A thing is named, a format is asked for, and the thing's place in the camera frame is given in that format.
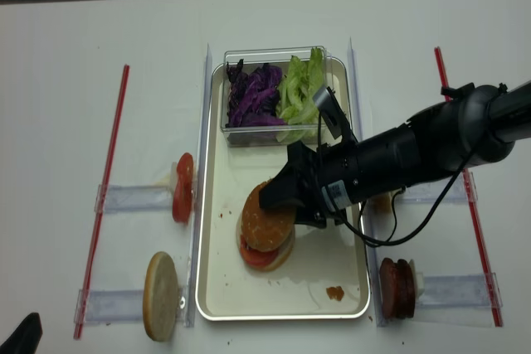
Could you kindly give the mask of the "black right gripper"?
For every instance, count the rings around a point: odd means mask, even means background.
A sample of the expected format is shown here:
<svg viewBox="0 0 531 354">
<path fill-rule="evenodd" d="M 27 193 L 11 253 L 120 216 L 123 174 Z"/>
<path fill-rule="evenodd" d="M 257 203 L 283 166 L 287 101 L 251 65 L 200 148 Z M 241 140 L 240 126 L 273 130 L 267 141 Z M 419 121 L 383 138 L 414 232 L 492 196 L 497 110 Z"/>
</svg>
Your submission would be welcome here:
<svg viewBox="0 0 531 354">
<path fill-rule="evenodd" d="M 287 163 L 259 192 L 261 209 L 297 208 L 295 222 L 324 229 L 327 221 L 344 225 L 346 210 L 361 201 L 356 140 L 316 149 L 302 142 L 287 148 Z"/>
</svg>

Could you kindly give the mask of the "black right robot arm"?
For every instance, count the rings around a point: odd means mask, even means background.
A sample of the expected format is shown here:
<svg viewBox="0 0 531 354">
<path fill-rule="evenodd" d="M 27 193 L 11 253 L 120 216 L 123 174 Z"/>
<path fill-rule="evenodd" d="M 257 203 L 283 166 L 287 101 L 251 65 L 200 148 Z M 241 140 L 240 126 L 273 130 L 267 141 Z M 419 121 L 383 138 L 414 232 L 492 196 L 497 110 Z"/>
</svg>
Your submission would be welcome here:
<svg viewBox="0 0 531 354">
<path fill-rule="evenodd" d="M 450 177 L 458 168 L 505 159 L 516 141 L 530 136 L 530 85 L 465 85 L 448 90 L 451 101 L 413 115 L 397 128 L 356 141 L 309 151 L 297 171 L 305 194 L 295 223 L 323 229 L 328 218 L 352 204 L 424 182 Z"/>
</svg>

